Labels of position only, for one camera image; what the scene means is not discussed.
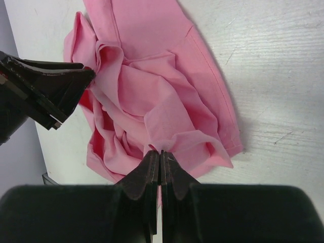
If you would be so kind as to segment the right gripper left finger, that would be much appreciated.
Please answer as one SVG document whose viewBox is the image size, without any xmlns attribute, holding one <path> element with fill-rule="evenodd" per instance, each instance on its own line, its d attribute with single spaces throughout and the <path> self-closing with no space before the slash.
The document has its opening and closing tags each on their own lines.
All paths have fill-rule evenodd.
<svg viewBox="0 0 324 243">
<path fill-rule="evenodd" d="M 157 234 L 159 162 L 159 153 L 151 150 L 117 183 L 120 198 L 114 222 L 114 242 L 152 242 Z"/>
</svg>

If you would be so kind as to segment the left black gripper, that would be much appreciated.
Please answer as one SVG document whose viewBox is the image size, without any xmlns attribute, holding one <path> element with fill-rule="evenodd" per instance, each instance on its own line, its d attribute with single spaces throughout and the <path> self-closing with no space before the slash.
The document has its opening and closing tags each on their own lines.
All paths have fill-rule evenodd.
<svg viewBox="0 0 324 243">
<path fill-rule="evenodd" d="M 1 52 L 1 145 L 31 118 L 58 129 L 72 115 L 95 72 L 81 63 L 20 59 Z"/>
</svg>

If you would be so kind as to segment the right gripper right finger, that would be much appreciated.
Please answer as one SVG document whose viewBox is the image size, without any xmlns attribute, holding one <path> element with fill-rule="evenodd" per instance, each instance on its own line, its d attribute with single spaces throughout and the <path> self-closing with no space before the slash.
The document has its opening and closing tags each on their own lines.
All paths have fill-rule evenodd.
<svg viewBox="0 0 324 243">
<path fill-rule="evenodd" d="M 160 185 L 163 242 L 202 242 L 200 183 L 167 151 L 160 155 Z"/>
</svg>

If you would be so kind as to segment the pink t-shirt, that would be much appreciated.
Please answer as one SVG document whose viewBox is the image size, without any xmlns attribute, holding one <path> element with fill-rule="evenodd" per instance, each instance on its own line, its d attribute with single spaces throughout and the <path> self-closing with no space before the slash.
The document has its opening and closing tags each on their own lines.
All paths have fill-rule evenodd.
<svg viewBox="0 0 324 243">
<path fill-rule="evenodd" d="M 193 177 L 232 167 L 242 151 L 225 82 L 177 1 L 85 1 L 64 61 L 93 69 L 80 99 L 91 127 L 87 166 L 111 182 L 150 150 Z"/>
</svg>

